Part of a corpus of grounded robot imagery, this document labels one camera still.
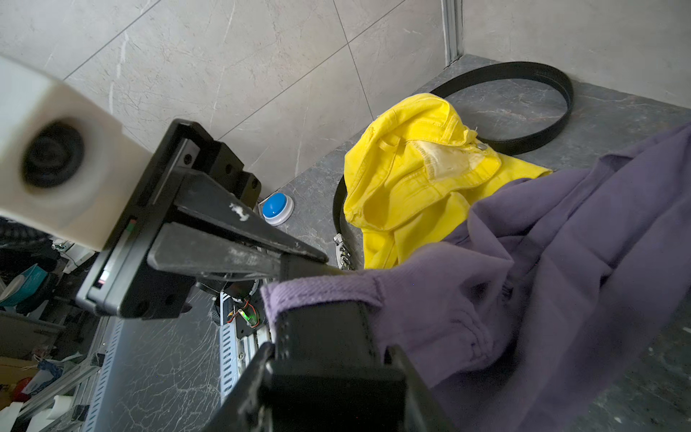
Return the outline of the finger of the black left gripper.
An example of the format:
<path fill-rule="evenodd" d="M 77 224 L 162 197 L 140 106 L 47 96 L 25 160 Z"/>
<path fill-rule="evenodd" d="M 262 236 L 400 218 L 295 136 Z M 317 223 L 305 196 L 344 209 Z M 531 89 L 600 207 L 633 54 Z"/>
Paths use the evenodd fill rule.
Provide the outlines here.
<path fill-rule="evenodd" d="M 289 281 L 345 273 L 311 258 L 267 253 L 180 223 L 163 225 L 147 261 L 158 271 L 221 281 Z"/>
<path fill-rule="evenodd" d="M 321 264 L 329 261 L 324 252 L 270 225 L 234 194 L 200 171 L 185 171 L 175 205 L 182 213 L 255 246 L 305 257 Z"/>

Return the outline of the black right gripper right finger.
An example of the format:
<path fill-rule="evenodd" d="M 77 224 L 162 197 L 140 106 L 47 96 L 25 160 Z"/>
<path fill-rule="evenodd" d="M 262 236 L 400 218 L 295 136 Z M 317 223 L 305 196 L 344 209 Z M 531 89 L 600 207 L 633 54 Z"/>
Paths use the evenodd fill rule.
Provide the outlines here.
<path fill-rule="evenodd" d="M 406 377 L 403 431 L 453 431 L 453 423 L 400 346 L 387 347 L 385 364 L 400 370 Z"/>

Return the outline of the black leather belt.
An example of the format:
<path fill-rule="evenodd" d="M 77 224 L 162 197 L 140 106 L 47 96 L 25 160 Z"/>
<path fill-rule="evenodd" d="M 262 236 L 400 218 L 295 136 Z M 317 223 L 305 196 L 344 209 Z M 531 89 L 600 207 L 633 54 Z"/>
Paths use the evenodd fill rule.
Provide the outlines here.
<path fill-rule="evenodd" d="M 534 62 L 476 68 L 420 94 L 446 100 L 481 141 L 521 160 L 523 154 L 540 149 L 561 133 L 575 104 L 570 78 L 557 68 Z M 346 197 L 343 177 L 334 205 L 337 226 L 348 222 Z"/>

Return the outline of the purple garment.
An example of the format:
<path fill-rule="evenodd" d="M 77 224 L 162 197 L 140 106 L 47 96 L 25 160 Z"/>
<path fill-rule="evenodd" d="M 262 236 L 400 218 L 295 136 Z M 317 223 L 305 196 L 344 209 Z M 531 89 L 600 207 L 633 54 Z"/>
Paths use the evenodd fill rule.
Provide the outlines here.
<path fill-rule="evenodd" d="M 271 320 L 361 301 L 460 431 L 558 431 L 651 344 L 690 289 L 690 129 L 591 169 L 516 180 L 388 270 L 272 284 Z"/>

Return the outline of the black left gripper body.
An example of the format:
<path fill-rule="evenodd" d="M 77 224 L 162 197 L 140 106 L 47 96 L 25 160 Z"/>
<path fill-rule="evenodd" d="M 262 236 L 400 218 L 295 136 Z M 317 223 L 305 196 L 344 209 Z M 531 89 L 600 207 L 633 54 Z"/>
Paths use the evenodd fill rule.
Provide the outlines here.
<path fill-rule="evenodd" d="M 174 120 L 79 288 L 78 306 L 97 316 L 142 320 L 172 319 L 189 311 L 194 278 L 148 263 L 161 227 L 187 219 L 174 201 L 189 170 L 209 176 L 249 207 L 258 202 L 261 182 L 226 144 L 198 122 Z"/>

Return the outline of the yellow trousers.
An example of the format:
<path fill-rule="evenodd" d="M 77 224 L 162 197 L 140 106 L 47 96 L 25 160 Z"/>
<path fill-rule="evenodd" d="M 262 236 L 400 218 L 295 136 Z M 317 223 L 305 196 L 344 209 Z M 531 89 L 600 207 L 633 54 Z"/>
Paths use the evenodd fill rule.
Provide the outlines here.
<path fill-rule="evenodd" d="M 345 155 L 345 219 L 363 233 L 365 268 L 392 268 L 447 237 L 504 185 L 551 172 L 491 149 L 441 97 L 413 95 Z"/>

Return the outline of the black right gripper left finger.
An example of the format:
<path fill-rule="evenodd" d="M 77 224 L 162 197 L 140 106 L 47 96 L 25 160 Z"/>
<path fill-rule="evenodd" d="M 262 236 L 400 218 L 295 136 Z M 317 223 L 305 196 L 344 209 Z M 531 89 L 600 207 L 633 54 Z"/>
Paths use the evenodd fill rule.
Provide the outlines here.
<path fill-rule="evenodd" d="M 267 362 L 274 356 L 274 343 L 266 342 L 259 347 L 248 368 L 203 432 L 263 431 L 260 392 Z"/>

